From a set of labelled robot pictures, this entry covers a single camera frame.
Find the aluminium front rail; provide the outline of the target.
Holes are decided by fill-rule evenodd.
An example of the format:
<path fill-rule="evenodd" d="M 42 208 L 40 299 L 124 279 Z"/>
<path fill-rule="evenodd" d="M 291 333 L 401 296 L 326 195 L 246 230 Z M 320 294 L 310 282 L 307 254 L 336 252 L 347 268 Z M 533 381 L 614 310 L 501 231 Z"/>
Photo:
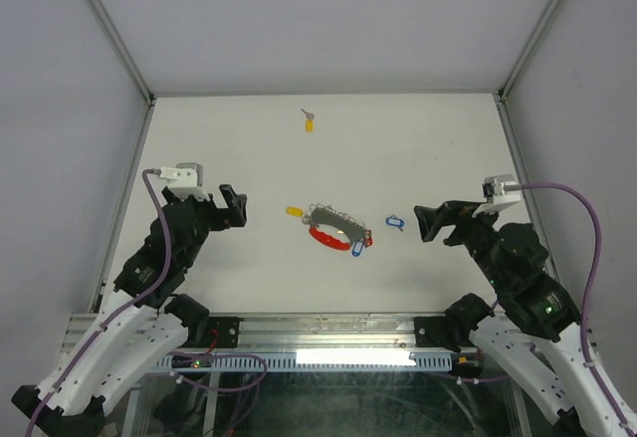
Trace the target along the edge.
<path fill-rule="evenodd" d="M 218 349 L 221 352 L 295 352 L 299 348 L 396 348 L 422 352 L 450 351 L 442 347 L 417 347 L 414 336 L 413 319 L 415 317 L 444 316 L 441 313 L 212 313 L 213 316 L 236 316 L 243 321 L 240 324 L 238 346 L 232 349 Z M 125 325 L 124 318 L 116 318 L 114 323 L 106 325 L 106 331 L 100 324 L 106 320 L 101 314 L 74 314 L 63 341 L 63 351 L 74 350 L 86 334 L 95 333 L 93 323 L 97 324 L 98 338 L 94 345 L 106 349 L 109 344 L 121 344 L 145 336 L 147 331 L 156 328 L 159 319 L 156 312 L 151 316 Z M 203 348 L 182 347 L 183 352 L 199 352 Z M 475 347 L 464 347 L 460 352 L 474 352 Z"/>

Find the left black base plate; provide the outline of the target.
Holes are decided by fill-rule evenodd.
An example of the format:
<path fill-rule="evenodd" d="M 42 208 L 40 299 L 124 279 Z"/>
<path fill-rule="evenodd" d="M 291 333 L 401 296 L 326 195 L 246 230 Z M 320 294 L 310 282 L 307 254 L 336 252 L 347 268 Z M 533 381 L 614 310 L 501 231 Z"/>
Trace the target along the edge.
<path fill-rule="evenodd" d="M 238 346 L 242 319 L 236 316 L 213 316 L 200 318 L 188 330 L 182 347 L 203 349 L 232 349 Z"/>

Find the red grey keyring holder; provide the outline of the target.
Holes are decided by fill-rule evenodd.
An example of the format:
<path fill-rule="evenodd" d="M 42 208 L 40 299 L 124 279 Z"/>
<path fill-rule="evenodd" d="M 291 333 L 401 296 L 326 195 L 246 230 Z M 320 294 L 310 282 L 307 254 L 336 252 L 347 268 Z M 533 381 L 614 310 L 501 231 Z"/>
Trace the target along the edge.
<path fill-rule="evenodd" d="M 302 222 L 308 227 L 310 236 L 318 243 L 332 250 L 350 254 L 352 245 L 357 241 L 364 241 L 364 232 L 370 230 L 362 221 L 322 204 L 311 205 L 305 212 Z"/>

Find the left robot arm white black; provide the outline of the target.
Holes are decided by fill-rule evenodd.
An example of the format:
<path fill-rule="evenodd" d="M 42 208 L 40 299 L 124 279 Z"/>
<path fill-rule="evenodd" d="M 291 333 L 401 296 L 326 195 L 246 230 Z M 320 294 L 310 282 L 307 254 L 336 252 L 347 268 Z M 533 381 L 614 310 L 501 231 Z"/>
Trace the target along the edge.
<path fill-rule="evenodd" d="M 128 258 L 103 308 L 66 360 L 36 385 L 20 386 L 12 403 L 29 419 L 26 432 L 97 436 L 121 399 L 146 372 L 183 344 L 208 334 L 209 311 L 177 293 L 213 232 L 242 228 L 247 201 L 220 186 L 225 207 L 196 187 L 166 186 L 142 246 Z M 163 198 L 164 204 L 158 203 Z"/>

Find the blue tag key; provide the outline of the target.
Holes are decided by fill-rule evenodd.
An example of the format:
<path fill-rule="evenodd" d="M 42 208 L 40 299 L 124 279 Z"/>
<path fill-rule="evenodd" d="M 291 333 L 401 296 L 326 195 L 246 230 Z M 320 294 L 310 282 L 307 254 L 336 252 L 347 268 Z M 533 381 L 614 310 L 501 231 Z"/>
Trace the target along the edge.
<path fill-rule="evenodd" d="M 403 232 L 405 227 L 405 221 L 395 215 L 391 215 L 385 219 L 385 223 L 387 226 L 398 229 Z"/>
<path fill-rule="evenodd" d="M 355 258 L 359 257 L 365 249 L 365 243 L 363 240 L 357 241 L 352 245 L 351 255 Z"/>

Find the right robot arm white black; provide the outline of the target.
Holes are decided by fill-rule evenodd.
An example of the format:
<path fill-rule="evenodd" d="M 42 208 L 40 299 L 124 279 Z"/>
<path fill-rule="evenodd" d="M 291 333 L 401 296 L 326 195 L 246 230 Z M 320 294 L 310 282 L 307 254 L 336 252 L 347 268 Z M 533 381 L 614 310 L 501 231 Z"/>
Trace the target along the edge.
<path fill-rule="evenodd" d="M 633 436 L 636 413 L 592 358 L 582 313 L 544 269 L 547 249 L 530 223 L 494 225 L 497 214 L 474 202 L 415 206 L 423 242 L 444 227 L 448 247 L 464 247 L 504 311 L 475 294 L 450 305 L 415 333 L 460 351 L 471 343 L 489 354 L 534 401 L 556 436 Z"/>

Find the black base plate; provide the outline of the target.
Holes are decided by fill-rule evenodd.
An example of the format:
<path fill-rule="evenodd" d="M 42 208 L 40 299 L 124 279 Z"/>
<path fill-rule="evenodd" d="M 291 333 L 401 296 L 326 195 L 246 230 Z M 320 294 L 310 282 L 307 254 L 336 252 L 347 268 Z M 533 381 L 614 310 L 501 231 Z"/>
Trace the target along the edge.
<path fill-rule="evenodd" d="M 460 352 L 473 345 L 460 325 L 446 316 L 415 317 L 413 324 L 417 347 L 442 347 Z"/>
<path fill-rule="evenodd" d="M 213 316 L 200 318 L 188 330 L 182 347 L 203 349 L 232 349 L 238 346 L 242 319 L 236 316 Z"/>

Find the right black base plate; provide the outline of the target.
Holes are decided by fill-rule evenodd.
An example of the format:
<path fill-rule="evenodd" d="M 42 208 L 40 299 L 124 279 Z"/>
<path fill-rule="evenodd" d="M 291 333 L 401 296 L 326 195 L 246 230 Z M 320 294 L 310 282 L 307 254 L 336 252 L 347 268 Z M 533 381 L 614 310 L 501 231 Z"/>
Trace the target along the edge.
<path fill-rule="evenodd" d="M 460 325 L 446 316 L 415 317 L 413 324 L 417 347 L 442 347 L 460 352 L 473 345 Z"/>

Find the red tag key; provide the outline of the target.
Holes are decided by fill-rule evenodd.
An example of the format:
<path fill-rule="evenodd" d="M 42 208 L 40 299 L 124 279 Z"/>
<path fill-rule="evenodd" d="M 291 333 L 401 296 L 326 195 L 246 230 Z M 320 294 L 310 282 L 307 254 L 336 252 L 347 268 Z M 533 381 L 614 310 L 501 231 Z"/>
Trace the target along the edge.
<path fill-rule="evenodd" d="M 372 233 L 370 230 L 364 232 L 364 245 L 370 247 L 373 244 Z"/>

